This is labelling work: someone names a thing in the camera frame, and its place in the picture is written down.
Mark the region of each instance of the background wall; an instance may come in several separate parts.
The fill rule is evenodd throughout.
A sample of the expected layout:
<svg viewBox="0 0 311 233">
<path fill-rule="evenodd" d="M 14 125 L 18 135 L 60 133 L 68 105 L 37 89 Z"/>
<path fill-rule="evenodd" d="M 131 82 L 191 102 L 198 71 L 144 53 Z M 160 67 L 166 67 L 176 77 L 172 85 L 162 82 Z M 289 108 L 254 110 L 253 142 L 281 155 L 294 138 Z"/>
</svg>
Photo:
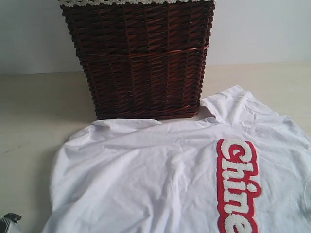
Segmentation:
<svg viewBox="0 0 311 233">
<path fill-rule="evenodd" d="M 311 60 L 310 0 L 218 0 L 209 65 Z M 0 73 L 81 71 L 57 0 L 0 1 Z"/>
</svg>

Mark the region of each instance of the woven basket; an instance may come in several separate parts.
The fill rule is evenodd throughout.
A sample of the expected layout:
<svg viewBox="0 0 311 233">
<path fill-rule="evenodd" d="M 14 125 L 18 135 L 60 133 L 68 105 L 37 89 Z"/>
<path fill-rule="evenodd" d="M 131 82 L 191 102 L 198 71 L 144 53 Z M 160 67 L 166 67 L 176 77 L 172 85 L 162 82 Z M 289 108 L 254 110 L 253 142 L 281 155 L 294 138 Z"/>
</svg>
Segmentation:
<svg viewBox="0 0 311 233">
<path fill-rule="evenodd" d="M 214 2 L 61 8 L 98 119 L 198 112 Z"/>
</svg>

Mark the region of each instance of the white table surface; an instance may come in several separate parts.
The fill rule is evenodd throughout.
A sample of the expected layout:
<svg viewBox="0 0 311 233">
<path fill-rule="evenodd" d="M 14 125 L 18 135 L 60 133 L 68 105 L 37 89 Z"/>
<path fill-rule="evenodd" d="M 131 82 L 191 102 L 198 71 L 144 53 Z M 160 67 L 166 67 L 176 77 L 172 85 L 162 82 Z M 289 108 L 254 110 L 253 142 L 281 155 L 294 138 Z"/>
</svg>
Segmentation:
<svg viewBox="0 0 311 233">
<path fill-rule="evenodd" d="M 202 97 L 234 85 L 311 135 L 311 62 L 207 67 Z M 0 76 L 0 215 L 21 214 L 24 233 L 42 230 L 53 157 L 94 120 L 83 73 Z"/>
</svg>

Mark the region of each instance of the lace trim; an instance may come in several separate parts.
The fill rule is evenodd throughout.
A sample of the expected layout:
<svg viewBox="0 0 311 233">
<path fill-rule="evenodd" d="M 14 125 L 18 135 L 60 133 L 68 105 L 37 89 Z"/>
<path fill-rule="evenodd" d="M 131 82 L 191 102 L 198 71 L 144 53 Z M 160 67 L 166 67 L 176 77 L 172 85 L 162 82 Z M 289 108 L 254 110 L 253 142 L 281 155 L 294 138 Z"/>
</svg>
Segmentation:
<svg viewBox="0 0 311 233">
<path fill-rule="evenodd" d="M 87 4 L 90 5 L 99 5 L 101 3 L 106 5 L 112 5 L 112 4 L 150 4 L 152 2 L 157 4 L 163 4 L 167 2 L 168 4 L 176 3 L 178 1 L 180 2 L 188 2 L 188 1 L 201 1 L 201 0 L 58 0 L 61 5 L 73 7 L 75 5 L 77 6 L 86 6 Z"/>
</svg>

